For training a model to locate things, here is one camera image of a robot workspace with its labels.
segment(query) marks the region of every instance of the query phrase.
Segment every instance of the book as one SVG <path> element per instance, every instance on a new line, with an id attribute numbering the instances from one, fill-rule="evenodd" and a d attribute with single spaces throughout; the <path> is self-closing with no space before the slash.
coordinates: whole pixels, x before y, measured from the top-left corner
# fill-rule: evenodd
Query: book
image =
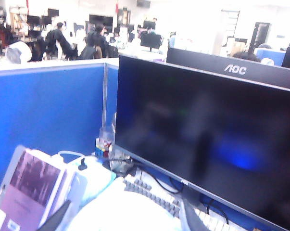
<path id="1" fill-rule="evenodd" d="M 65 166 L 50 156 L 24 149 L 0 204 L 0 231 L 35 231 L 49 216 Z"/>

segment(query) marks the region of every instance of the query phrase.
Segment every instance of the white desk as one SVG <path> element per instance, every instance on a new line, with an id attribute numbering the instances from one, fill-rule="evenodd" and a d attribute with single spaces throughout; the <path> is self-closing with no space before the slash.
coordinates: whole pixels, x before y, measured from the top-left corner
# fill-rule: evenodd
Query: white desk
<path id="1" fill-rule="evenodd" d="M 147 61 L 164 61 L 166 60 L 166 54 L 159 54 L 156 52 L 150 52 L 148 51 L 144 51 L 144 50 L 133 50 L 133 49 L 124 49 L 124 50 L 118 50 L 119 54 L 122 55 L 128 55 L 128 56 L 132 56 L 135 58 L 139 58 L 142 60 L 147 60 Z"/>

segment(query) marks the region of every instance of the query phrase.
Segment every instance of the blue cubicle panel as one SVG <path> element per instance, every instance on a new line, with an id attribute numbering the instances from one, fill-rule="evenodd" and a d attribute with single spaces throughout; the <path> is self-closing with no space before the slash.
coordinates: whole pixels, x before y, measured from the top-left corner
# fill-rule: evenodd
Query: blue cubicle panel
<path id="1" fill-rule="evenodd" d="M 118 67 L 107 66 L 107 96 L 106 96 L 106 125 L 112 124 L 112 118 L 117 109 Z"/>
<path id="2" fill-rule="evenodd" d="M 0 72 L 0 183 L 15 147 L 90 154 L 102 126 L 104 64 Z"/>
<path id="3" fill-rule="evenodd" d="M 258 48 L 256 55 L 259 59 L 272 59 L 275 66 L 281 66 L 283 64 L 285 53 L 285 51 L 275 51 L 272 49 Z"/>

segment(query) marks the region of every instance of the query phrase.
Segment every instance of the white keyboard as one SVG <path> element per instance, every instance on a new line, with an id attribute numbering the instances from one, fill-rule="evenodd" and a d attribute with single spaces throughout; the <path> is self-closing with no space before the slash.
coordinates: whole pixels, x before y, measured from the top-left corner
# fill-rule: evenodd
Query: white keyboard
<path id="1" fill-rule="evenodd" d="M 234 226 L 230 226 L 226 224 L 225 222 L 211 217 L 209 214 L 206 214 L 199 209 L 194 209 L 195 213 L 199 216 L 199 218 L 203 221 L 204 225 L 210 230 L 210 231 L 238 231 Z"/>

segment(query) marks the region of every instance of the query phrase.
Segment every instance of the aoc logo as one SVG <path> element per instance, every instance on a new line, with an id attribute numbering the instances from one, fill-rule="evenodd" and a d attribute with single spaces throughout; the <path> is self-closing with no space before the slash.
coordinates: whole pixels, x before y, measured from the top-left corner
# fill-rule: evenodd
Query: aoc logo
<path id="1" fill-rule="evenodd" d="M 231 72 L 233 74 L 240 74 L 240 75 L 244 75 L 246 73 L 247 68 L 244 66 L 237 66 L 237 65 L 233 65 L 233 64 L 229 64 L 224 71 L 228 71 Z"/>

